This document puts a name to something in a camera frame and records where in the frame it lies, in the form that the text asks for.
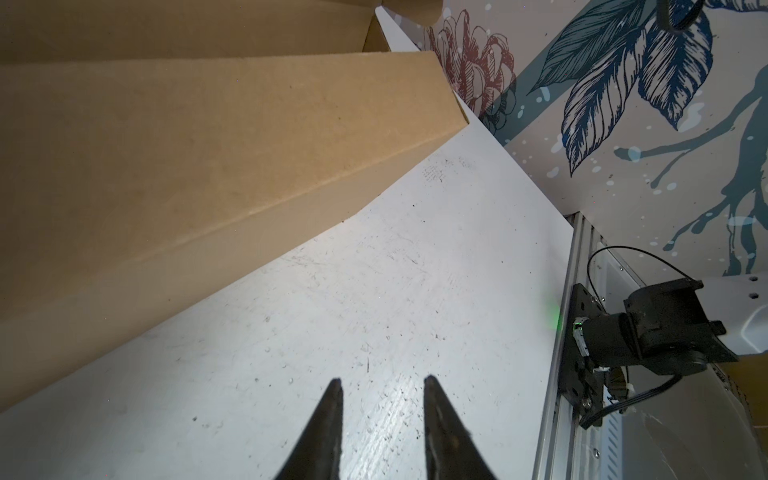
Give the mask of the brown cardboard paper box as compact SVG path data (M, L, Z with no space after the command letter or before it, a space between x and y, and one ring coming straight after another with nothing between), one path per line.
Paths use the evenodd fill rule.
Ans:
M363 209L468 123L383 17L438 1L5 1L1 405Z

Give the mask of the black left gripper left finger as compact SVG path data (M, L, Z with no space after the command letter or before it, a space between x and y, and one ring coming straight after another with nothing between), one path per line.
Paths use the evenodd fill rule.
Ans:
M343 388L332 379L276 479L338 480L342 455Z

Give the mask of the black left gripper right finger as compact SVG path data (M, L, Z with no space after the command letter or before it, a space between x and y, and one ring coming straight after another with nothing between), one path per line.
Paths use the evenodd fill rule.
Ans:
M424 441L430 480L495 479L438 379L424 380Z

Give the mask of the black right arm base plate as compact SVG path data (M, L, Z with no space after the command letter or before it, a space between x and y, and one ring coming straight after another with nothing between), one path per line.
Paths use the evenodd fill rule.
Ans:
M586 287L571 287L566 310L564 340L559 364L558 393L573 407L579 417L588 417L603 407L605 375L589 357L589 347L582 326L604 314Z

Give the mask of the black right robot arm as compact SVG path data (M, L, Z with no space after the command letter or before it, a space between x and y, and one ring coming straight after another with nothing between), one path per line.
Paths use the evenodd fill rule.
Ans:
M764 272L645 286L613 314L581 284L572 299L567 346L589 369L642 366L684 377L767 350Z

